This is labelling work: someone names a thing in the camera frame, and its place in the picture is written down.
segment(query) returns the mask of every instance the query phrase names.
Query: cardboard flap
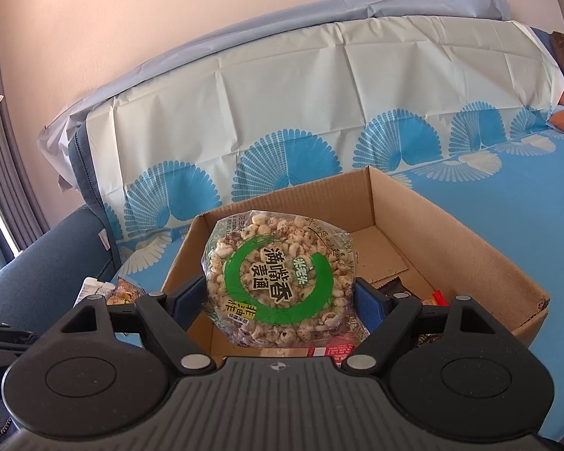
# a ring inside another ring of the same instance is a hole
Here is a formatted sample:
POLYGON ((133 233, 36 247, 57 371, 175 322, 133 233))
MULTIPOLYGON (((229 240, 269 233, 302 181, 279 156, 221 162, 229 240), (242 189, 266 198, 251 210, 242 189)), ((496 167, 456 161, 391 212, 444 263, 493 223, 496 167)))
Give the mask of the cardboard flap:
POLYGON ((166 294, 175 292, 186 280, 194 275, 203 274, 201 258, 205 250, 206 240, 212 229, 207 226, 205 218, 199 215, 193 220, 182 247, 171 264, 162 291, 166 294))
POLYGON ((535 336, 541 329, 541 325, 543 321, 547 317, 547 309, 541 310, 537 315, 533 316, 533 318, 526 321, 520 327, 516 328, 512 331, 518 340, 523 343, 527 348, 532 344, 535 339, 535 336))
POLYGON ((249 210, 312 217, 347 232, 374 224, 370 178, 366 170, 350 171, 219 207, 207 212, 205 219, 212 229, 218 220, 249 210))
POLYGON ((403 262, 407 266, 407 269, 405 271, 401 271, 401 273, 391 275, 389 277, 383 278, 382 280, 375 281, 374 283, 372 283, 374 288, 382 289, 383 286, 386 285, 386 283, 394 280, 396 277, 399 277, 403 286, 407 288, 411 293, 416 295, 416 297, 420 298, 421 300, 430 298, 431 293, 434 292, 435 289, 432 288, 430 283, 428 283, 427 280, 418 272, 418 270, 414 268, 414 265, 411 264, 409 259, 407 259, 405 255, 397 249, 397 246, 395 246, 389 240, 388 242, 389 244, 391 244, 395 252, 401 256, 401 259, 403 259, 403 262))
POLYGON ((356 276, 368 283, 392 277, 407 269, 407 265, 394 247, 375 225, 351 233, 357 251, 356 276))
POLYGON ((424 197, 369 172, 377 226, 445 298, 472 295, 510 331, 546 307, 549 295, 507 257, 424 197))

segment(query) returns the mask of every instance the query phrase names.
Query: screw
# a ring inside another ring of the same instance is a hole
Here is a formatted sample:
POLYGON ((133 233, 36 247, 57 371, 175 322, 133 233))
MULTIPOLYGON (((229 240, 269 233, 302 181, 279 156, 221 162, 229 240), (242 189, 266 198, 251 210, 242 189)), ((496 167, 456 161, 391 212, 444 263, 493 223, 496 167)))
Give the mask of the screw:
POLYGON ((187 370, 202 370, 211 364, 211 358, 204 354, 189 354, 181 360, 187 370))
POLYGON ((376 360, 369 354, 353 354, 347 358, 347 365, 353 370, 368 370, 376 366, 376 360))

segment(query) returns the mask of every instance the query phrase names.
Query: cardboard box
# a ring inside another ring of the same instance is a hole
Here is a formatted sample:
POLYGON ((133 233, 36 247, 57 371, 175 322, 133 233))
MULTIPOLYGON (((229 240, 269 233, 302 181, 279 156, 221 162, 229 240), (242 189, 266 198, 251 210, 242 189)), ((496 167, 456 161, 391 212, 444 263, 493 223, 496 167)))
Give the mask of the cardboard box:
MULTIPOLYGON (((400 276, 423 300, 437 289, 448 301, 458 294, 471 295, 527 346, 547 317, 549 295, 512 261, 454 217, 374 168, 286 188, 200 215, 171 266, 164 292, 171 293, 190 276, 203 273, 201 257, 218 220, 249 210, 302 215, 340 227, 352 234, 358 254, 357 276, 377 288, 400 276)), ((226 355, 259 355, 262 351, 232 345, 204 313, 189 334, 216 361, 226 355)))

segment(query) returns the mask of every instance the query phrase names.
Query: green circle logo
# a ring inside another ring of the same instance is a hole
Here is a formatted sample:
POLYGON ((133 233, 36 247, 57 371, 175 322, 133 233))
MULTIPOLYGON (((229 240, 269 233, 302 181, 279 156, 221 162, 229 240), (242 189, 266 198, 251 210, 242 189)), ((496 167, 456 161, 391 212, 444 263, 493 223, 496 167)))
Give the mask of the green circle logo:
POLYGON ((242 286, 240 277, 241 264, 251 251, 259 250, 262 246, 275 241, 276 239, 273 236, 256 236, 240 246, 224 265, 226 289, 233 301, 257 307, 256 321, 275 325, 297 324, 316 315, 331 299, 332 286, 334 285, 332 269, 323 254, 312 254, 311 263, 316 271, 316 284, 313 292, 304 301, 288 309, 276 309, 275 307, 265 306, 251 297, 242 286))

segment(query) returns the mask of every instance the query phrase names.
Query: plastic packaging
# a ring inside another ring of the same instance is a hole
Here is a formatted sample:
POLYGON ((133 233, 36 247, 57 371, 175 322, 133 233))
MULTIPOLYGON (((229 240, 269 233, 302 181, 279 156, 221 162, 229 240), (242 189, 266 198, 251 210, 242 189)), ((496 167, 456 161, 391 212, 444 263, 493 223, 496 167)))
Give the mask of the plastic packaging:
POLYGON ((326 346, 355 327, 350 235, 311 218, 251 211, 217 222, 205 247, 206 312, 253 348, 326 346))
POLYGON ((86 278, 83 280, 82 289, 77 295, 77 300, 73 304, 76 306, 88 295, 102 295, 106 298, 106 304, 122 305, 131 304, 136 301, 136 298, 145 295, 146 292, 132 283, 119 277, 117 279, 117 286, 113 283, 98 281, 96 278, 86 278))

